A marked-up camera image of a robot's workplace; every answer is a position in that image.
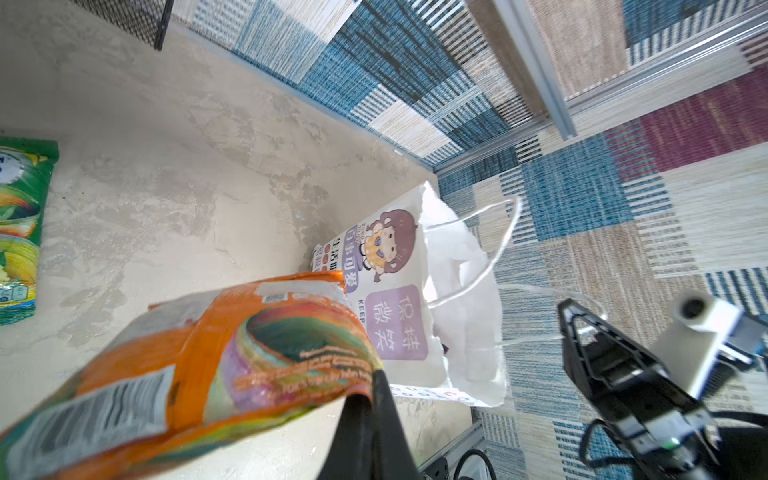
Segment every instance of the mesh organizer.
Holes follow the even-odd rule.
[[[163,49],[174,0],[71,0],[155,50]]]

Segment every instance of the barcode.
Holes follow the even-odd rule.
[[[286,302],[288,300],[288,293],[276,293],[275,295],[267,295],[262,297],[261,303],[278,303]]]
[[[8,452],[14,480],[49,475],[119,445],[165,433],[175,366],[115,382],[37,414]]]

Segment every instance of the robotic arm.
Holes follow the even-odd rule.
[[[581,441],[582,462],[590,468],[629,465],[638,480],[766,478],[768,418],[711,413],[700,395],[719,362],[733,372],[762,360],[768,326],[694,290],[676,298],[672,309],[674,322],[649,351],[575,301],[558,305],[565,372],[600,416]],[[590,343],[583,344],[577,320],[596,330]],[[720,378],[710,390],[724,384]],[[716,417],[763,428],[718,429]],[[631,456],[588,458],[598,426]]]

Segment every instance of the candy package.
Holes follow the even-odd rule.
[[[35,314],[38,258],[54,141],[0,137],[0,325]]]
[[[0,436],[0,478],[135,478],[280,425],[382,368],[341,272],[152,306]]]

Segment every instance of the green snack bag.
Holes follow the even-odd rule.
[[[38,258],[54,141],[0,137],[0,325],[35,314]]]

